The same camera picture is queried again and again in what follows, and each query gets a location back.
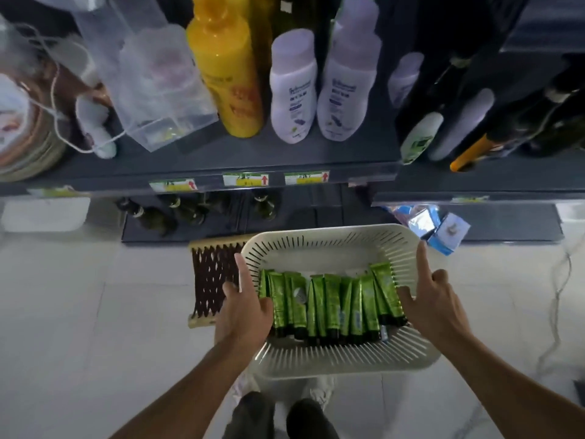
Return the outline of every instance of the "hand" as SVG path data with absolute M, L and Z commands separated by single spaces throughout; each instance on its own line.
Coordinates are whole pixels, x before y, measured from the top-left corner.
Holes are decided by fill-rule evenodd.
M 253 355 L 272 327 L 272 300 L 258 299 L 246 261 L 241 254 L 234 257 L 240 272 L 240 291 L 231 282 L 223 284 L 225 300 L 215 319 L 215 343 L 230 340 L 234 347 Z
M 467 314 L 449 284 L 447 271 L 440 269 L 431 274 L 427 246 L 422 241 L 417 247 L 417 270 L 416 298 L 407 286 L 396 289 L 408 320 L 439 349 L 460 334 L 471 336 Z

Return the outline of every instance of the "person's left hand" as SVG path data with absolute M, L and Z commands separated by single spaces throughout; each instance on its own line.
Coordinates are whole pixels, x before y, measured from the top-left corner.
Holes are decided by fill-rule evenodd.
M 236 254 L 240 291 L 231 282 L 223 284 L 225 299 L 215 319 L 215 343 L 225 339 L 254 354 L 264 344 L 273 321 L 272 300 L 258 299 L 250 270 L 241 254 Z

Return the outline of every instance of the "white plastic basket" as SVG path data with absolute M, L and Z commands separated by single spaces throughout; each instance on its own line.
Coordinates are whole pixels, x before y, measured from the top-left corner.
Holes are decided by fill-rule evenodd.
M 363 274 L 370 263 L 391 262 L 399 286 L 417 285 L 415 253 L 419 238 L 402 225 L 318 228 L 264 232 L 244 246 L 242 255 L 254 285 L 259 271 L 297 271 L 347 276 Z M 442 263 L 428 250 L 431 265 Z M 269 379 L 330 374 L 391 372 L 423 369 L 439 351 L 411 326 L 390 328 L 388 340 L 360 346 L 306 347 L 294 339 L 271 338 L 250 364 L 253 373 Z

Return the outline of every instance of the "forearm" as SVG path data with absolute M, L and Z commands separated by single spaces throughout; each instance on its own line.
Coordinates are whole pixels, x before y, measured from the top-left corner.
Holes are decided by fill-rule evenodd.
M 252 354 L 231 339 L 218 343 L 187 376 L 111 439 L 202 438 Z
M 455 335 L 439 348 L 506 439 L 585 435 L 585 410 L 518 372 L 473 336 Z

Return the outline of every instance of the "person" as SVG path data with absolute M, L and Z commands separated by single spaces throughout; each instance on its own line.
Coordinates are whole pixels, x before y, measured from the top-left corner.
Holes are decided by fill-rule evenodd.
M 179 383 L 123 426 L 112 439 L 201 439 L 236 378 L 270 331 L 273 307 L 258 299 L 244 259 L 236 254 L 240 292 L 225 283 L 226 300 L 216 319 L 215 346 Z M 398 294 L 406 317 L 437 347 L 471 387 L 506 439 L 583 438 L 585 410 L 518 372 L 473 334 L 447 271 L 429 269 L 426 245 L 417 249 L 418 285 Z M 260 393 L 244 396 L 225 439 L 272 438 L 274 404 Z M 337 439 L 318 404 L 297 402 L 287 418 L 290 439 Z

